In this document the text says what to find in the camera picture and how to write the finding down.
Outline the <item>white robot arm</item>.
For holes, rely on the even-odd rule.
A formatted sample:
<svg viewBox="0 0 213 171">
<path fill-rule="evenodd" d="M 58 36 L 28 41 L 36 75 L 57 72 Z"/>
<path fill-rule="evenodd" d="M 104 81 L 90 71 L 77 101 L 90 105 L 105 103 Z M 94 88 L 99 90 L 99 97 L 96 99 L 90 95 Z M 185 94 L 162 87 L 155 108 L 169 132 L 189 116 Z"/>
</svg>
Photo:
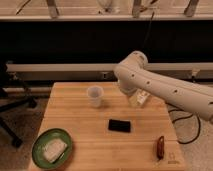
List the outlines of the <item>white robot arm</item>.
<svg viewBox="0 0 213 171">
<path fill-rule="evenodd" d="M 131 96 L 143 89 L 213 124 L 213 88 L 147 71 L 147 64 L 144 53 L 133 51 L 115 66 L 121 92 Z"/>
</svg>

